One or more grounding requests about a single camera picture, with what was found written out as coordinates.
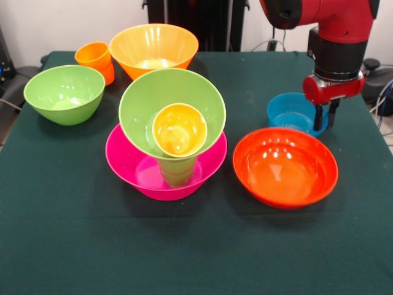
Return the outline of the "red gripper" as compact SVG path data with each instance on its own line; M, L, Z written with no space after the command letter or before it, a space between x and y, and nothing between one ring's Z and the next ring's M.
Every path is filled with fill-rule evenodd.
M315 105L315 118L313 129L318 132L323 123L323 106L329 104L329 121L328 127L333 127L335 114L340 105L340 99L350 98L358 95L364 88L365 78L359 72L356 79L351 81L324 81L321 78L311 75L303 81L303 92L306 99Z

